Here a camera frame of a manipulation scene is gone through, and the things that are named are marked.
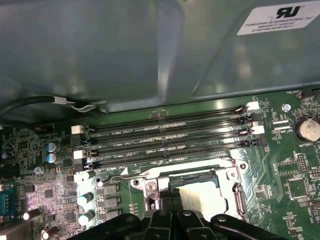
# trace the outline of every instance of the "capacitor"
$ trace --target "capacitor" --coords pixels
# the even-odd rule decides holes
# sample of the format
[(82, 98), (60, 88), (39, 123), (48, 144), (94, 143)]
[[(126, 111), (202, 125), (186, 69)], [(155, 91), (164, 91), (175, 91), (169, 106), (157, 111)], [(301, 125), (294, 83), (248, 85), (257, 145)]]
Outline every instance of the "capacitor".
[(101, 188), (103, 186), (105, 186), (106, 184), (108, 184), (110, 181), (108, 180), (102, 180), (102, 181), (99, 181), (96, 185), (97, 187)]
[(14, 149), (14, 146), (13, 146), (12, 144), (10, 144), (10, 143), (4, 143), (4, 144), (2, 144), (2, 150), (4, 150), (4, 151), (10, 152), (10, 151), (12, 151), (13, 149)]
[(47, 239), (53, 237), (58, 232), (59, 232), (59, 227), (55, 225), (52, 228), (50, 228), (49, 230), (47, 230), (44, 233), (42, 233), (42, 238), (44, 240), (47, 240)]
[(6, 159), (6, 160), (10, 160), (10, 159), (13, 159), (14, 158), (14, 154), (12, 152), (4, 152), (2, 153), (1, 157), (2, 159)]
[(23, 220), (27, 221), (30, 219), (34, 219), (35, 217), (38, 217), (40, 214), (41, 214), (41, 211), (39, 208), (32, 209), (23, 214)]
[(95, 176), (95, 171), (84, 171), (81, 173), (82, 179), (90, 179)]
[(85, 226), (94, 218), (94, 216), (95, 213), (93, 211), (86, 211), (79, 217), (78, 222), (81, 226)]
[(61, 156), (58, 153), (49, 153), (46, 156), (46, 161), (50, 164), (58, 164), (61, 161)]
[(80, 197), (77, 198), (76, 202), (78, 203), (79, 206), (83, 207), (86, 205), (88, 202), (90, 202), (93, 198), (93, 195), (91, 192), (87, 192)]
[(49, 142), (47, 145), (46, 145), (46, 151), (48, 153), (56, 153), (60, 150), (60, 145), (57, 144), (57, 143), (54, 143), (54, 142)]

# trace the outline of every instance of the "green circuit board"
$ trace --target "green circuit board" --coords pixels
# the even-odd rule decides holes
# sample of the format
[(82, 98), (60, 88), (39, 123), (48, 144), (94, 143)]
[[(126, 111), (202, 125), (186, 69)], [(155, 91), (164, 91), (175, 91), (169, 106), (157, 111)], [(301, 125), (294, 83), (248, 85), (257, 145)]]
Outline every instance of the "green circuit board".
[[(10, 210), (0, 205), (0, 216), (12, 221), (21, 219), (27, 210), (40, 208), (43, 213), (33, 219), (33, 239), (41, 240), (43, 229), (58, 225), (60, 231), (54, 235), (55, 240), (65, 240), (121, 213), (143, 218), (144, 194), (130, 185), (130, 180), (139, 174), (155, 166), (232, 156), (249, 166), (241, 184), (251, 224), (288, 239), (320, 239), (320, 208), (313, 205), (320, 201), (320, 142), (305, 141), (297, 136), (297, 126), (302, 120), (319, 122), (317, 91), (289, 90), (71, 119), (48, 123), (52, 132), (41, 135), (27, 129), (5, 128), (2, 145), (11, 145), (14, 157), (2, 159), (1, 163), (15, 177), (4, 179), (0, 176), (1, 184), (10, 186), (0, 191), (0, 199), (11, 195), (14, 201), (10, 203), (13, 205)], [(260, 115), (257, 121), (263, 126), (263, 133), (239, 136), (239, 132), (252, 127), (251, 123), (244, 122), (232, 125), (228, 133), (231, 143), (226, 142), (220, 125), (220, 130), (214, 133), (217, 135), (211, 137), (211, 124), (217, 119), (229, 123), (235, 118), (224, 115), (222, 110), (236, 109), (252, 102), (258, 103), (258, 108), (250, 113)], [(221, 114), (210, 117), (214, 111)], [(243, 112), (237, 114), (237, 118), (247, 115)], [(72, 126), (84, 128), (81, 130), (82, 144), (78, 146), (71, 142)], [(162, 147), (158, 147), (156, 142), (163, 136), (170, 137), (165, 139), (165, 147), (163, 138)], [(261, 139), (266, 143), (249, 147), (237, 145)], [(47, 161), (48, 143), (58, 146), (60, 161), (57, 164)], [(220, 144), (223, 147), (213, 149)], [(188, 151), (189, 145), (197, 151)], [(88, 162), (99, 160), (99, 167), (91, 170), (94, 172), (92, 177), (79, 181), (82, 173), (78, 167), (83, 165), (83, 159), (74, 159), (75, 151), (86, 151)], [(35, 174), (36, 167), (42, 172)], [(109, 193), (105, 188), (98, 194), (101, 189), (98, 189), (97, 182), (110, 180), (112, 176), (122, 176), (123, 179), (115, 178), (108, 185)], [(79, 206), (77, 198), (87, 192), (93, 194), (93, 199), (85, 206)], [(103, 202), (110, 200), (110, 207), (99, 205), (102, 199)], [(92, 211), (93, 219), (81, 226), (78, 219), (85, 211)]]

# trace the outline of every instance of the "silver screw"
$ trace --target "silver screw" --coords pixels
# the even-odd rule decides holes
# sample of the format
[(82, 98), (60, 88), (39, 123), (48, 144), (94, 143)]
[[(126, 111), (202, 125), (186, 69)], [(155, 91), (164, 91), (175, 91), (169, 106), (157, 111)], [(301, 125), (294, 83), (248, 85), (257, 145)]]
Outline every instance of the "silver screw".
[(217, 219), (219, 222), (226, 222), (226, 221), (227, 221), (227, 219), (226, 219), (224, 216), (218, 216), (216, 219)]
[(192, 213), (190, 212), (190, 211), (184, 211), (183, 212), (183, 215), (185, 215), (185, 216), (191, 216), (192, 215)]
[(282, 108), (282, 111), (284, 111), (285, 113), (291, 110), (291, 106), (287, 103), (283, 104), (281, 108)]
[(150, 193), (153, 193), (154, 191), (157, 190), (157, 184), (155, 184), (153, 181), (147, 183), (145, 187), (146, 187), (146, 190)]
[(33, 170), (33, 172), (37, 175), (43, 174), (44, 173), (44, 168), (42, 166), (36, 166)]

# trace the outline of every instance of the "wire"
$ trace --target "wire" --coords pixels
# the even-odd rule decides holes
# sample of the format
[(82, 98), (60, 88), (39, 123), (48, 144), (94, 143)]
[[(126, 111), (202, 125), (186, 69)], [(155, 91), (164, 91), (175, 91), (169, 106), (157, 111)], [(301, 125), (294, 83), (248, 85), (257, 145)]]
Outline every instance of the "wire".
[(43, 104), (43, 103), (54, 103), (54, 96), (31, 96), (27, 98), (19, 98), (13, 101), (8, 102), (0, 109), (0, 123), (2, 122), (4, 116), (11, 112), (14, 109), (18, 109), (24, 106), (33, 105), (33, 104)]
[(27, 122), (22, 122), (22, 121), (9, 121), (5, 120), (4, 116), (11, 112), (12, 110), (25, 107), (28, 105), (33, 105), (33, 104), (44, 104), (44, 103), (52, 103), (52, 104), (61, 104), (61, 105), (69, 105), (71, 106), (74, 110), (80, 112), (80, 113), (87, 113), (93, 109), (96, 109), (97, 107), (92, 104), (87, 104), (83, 107), (75, 107), (75, 101), (66, 99), (65, 97), (59, 97), (59, 96), (31, 96), (31, 97), (26, 97), (26, 98), (19, 98), (15, 99), (13, 101), (8, 102), (4, 106), (0, 107), (0, 127), (1, 125), (4, 126), (15, 126), (17, 128), (27, 128), (34, 130), (33, 125)]

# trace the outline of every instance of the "white label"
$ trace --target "white label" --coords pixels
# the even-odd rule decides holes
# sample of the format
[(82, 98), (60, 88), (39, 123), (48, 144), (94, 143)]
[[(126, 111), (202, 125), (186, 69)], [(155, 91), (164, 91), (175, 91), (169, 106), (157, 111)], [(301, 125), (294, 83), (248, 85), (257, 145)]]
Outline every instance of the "white label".
[(301, 29), (320, 14), (319, 1), (305, 1), (253, 9), (237, 35)]

